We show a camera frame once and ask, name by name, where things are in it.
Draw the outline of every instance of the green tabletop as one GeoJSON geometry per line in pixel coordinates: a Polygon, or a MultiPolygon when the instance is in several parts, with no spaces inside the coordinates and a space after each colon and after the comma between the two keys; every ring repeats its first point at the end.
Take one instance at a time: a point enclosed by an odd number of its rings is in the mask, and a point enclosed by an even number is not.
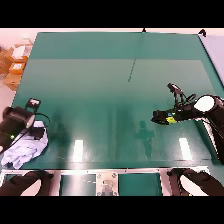
{"type": "Polygon", "coordinates": [[[39,33],[13,106],[25,106],[30,97],[42,101],[39,112],[51,119],[49,146],[21,169],[218,163],[202,123],[151,122],[154,110],[174,105],[169,82],[185,95],[223,97],[197,35],[39,33]],[[190,157],[180,139],[188,142],[190,157]],[[74,162],[76,140],[84,142],[80,162],[74,162]]]}

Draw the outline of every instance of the yellow tag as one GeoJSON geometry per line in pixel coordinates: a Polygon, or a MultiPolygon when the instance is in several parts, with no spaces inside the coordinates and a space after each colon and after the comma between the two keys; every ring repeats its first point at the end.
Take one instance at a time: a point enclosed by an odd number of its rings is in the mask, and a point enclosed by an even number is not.
{"type": "Polygon", "coordinates": [[[177,121],[174,119],[174,117],[167,117],[166,120],[169,122],[169,123],[176,123],[177,121]]]}

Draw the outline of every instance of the towel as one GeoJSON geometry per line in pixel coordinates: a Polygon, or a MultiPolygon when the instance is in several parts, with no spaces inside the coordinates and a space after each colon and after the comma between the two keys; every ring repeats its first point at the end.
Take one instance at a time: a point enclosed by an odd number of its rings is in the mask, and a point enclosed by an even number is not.
{"type": "MultiPolygon", "coordinates": [[[[42,121],[35,121],[34,127],[44,127],[44,123],[42,121]]],[[[14,141],[19,139],[21,135],[22,134],[19,134],[14,141]]],[[[29,133],[25,134],[18,142],[4,152],[1,161],[2,167],[6,166],[8,163],[12,163],[13,167],[18,170],[24,163],[39,156],[47,146],[47,143],[48,137],[46,128],[40,140],[34,140],[34,137],[30,136],[29,133]]]]}

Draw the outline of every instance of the glossy table surface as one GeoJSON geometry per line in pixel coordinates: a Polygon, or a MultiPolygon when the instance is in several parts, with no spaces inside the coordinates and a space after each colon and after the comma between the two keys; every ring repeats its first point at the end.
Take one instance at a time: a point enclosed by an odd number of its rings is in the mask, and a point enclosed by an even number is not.
{"type": "Polygon", "coordinates": [[[13,106],[25,106],[30,97],[41,100],[39,112],[51,119],[49,146],[21,169],[197,166],[216,161],[201,122],[151,122],[154,110],[173,107],[169,82],[187,96],[223,97],[197,35],[39,33],[13,106]],[[187,149],[180,139],[188,142],[187,149]],[[79,161],[74,156],[76,140],[84,142],[79,161]]]}

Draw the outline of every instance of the black clamp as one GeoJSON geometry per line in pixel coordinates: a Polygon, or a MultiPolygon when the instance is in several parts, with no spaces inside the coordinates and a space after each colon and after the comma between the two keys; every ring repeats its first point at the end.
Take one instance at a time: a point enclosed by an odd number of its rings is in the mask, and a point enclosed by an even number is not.
{"type": "Polygon", "coordinates": [[[206,37],[206,31],[202,29],[198,34],[202,34],[204,37],[206,37]]]}

